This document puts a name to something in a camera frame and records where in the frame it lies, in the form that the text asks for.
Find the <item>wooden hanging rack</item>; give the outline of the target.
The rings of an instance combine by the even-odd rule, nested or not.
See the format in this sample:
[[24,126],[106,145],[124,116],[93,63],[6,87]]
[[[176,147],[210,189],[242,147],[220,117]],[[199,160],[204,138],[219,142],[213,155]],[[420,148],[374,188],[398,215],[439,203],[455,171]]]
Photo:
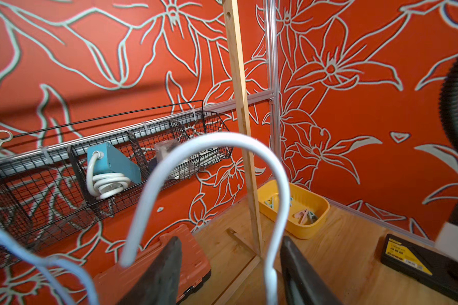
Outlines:
[[[250,137],[251,124],[249,120],[248,95],[246,92],[246,77],[244,72],[244,59],[242,51],[238,4],[236,1],[223,1],[222,5],[225,18],[228,53],[230,56],[230,67],[234,88],[234,98],[236,103],[238,128],[241,134]],[[217,298],[217,300],[214,302],[215,304],[226,304],[262,261],[263,238],[254,167],[254,154],[248,150],[243,150],[242,158],[246,175],[245,183],[248,191],[247,202],[253,233],[253,245],[249,245],[243,239],[236,236],[235,231],[232,228],[228,228],[226,232],[233,236],[238,243],[246,246],[251,252],[254,253],[254,256],[244,267],[244,269],[238,274],[238,276],[234,278],[230,285]]]

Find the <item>white power adapter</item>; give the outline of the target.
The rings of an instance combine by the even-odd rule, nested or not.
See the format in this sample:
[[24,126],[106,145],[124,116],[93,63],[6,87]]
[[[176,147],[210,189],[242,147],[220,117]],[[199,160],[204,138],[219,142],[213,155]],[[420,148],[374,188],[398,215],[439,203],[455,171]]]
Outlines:
[[[152,172],[159,162],[168,157],[181,143],[178,140],[167,140],[155,144],[155,156],[148,161],[148,170]],[[198,157],[190,156],[181,161],[168,175],[169,180],[183,180],[191,177],[199,169]]]

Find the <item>yellow plastic tray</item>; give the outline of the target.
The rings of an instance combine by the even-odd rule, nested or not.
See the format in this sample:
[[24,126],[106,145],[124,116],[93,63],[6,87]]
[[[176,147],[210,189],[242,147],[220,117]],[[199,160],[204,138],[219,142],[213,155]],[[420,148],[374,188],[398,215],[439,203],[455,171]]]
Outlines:
[[[279,207],[272,210],[264,204],[264,201],[271,196],[279,196],[277,182],[274,180],[258,188],[258,200],[260,212],[275,221]],[[323,227],[329,210],[330,204],[325,198],[300,186],[290,184],[290,212],[286,231],[295,238],[308,240]]]

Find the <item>red brown box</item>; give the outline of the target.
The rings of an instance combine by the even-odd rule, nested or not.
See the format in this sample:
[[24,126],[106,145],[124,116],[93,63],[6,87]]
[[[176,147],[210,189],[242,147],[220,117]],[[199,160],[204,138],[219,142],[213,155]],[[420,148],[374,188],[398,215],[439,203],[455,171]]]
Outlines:
[[101,304],[181,304],[211,277],[211,265],[185,225],[163,234],[134,264],[94,278]]

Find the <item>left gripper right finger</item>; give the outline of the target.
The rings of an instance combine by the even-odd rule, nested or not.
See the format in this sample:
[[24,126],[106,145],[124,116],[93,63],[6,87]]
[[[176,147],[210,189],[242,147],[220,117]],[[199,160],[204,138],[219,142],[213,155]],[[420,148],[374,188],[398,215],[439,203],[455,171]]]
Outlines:
[[280,258],[287,304],[342,304],[288,236],[282,239]]

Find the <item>black yellow tool case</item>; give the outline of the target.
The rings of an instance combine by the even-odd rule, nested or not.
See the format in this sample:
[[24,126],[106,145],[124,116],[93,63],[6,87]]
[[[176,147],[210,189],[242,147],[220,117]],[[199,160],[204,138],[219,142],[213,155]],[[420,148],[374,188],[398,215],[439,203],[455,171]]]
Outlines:
[[380,261],[458,302],[458,262],[455,260],[388,234]]

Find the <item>mint green clothespin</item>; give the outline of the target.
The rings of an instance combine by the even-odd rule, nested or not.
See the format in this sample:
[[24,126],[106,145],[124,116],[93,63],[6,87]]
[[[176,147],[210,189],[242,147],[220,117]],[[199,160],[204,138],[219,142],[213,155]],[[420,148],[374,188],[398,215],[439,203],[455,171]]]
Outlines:
[[278,196],[271,196],[269,199],[264,201],[264,204],[272,209],[276,210],[279,207],[279,197]]

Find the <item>white dotted box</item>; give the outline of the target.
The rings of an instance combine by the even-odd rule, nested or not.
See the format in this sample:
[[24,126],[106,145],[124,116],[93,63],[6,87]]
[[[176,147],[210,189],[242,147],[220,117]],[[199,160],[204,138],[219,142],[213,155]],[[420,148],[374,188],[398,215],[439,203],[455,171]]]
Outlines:
[[212,153],[216,153],[218,151],[218,149],[219,149],[219,147],[217,147],[217,146],[208,147],[206,149],[203,149],[203,150],[199,151],[198,154],[202,158],[202,157],[205,157],[205,156],[209,156]]

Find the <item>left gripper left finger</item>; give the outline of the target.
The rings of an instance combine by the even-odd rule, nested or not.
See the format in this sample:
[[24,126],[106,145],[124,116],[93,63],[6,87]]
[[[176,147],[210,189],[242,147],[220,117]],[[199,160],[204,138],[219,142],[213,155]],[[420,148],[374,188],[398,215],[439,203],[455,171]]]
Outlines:
[[176,304],[181,266],[182,243],[173,237],[118,304]]

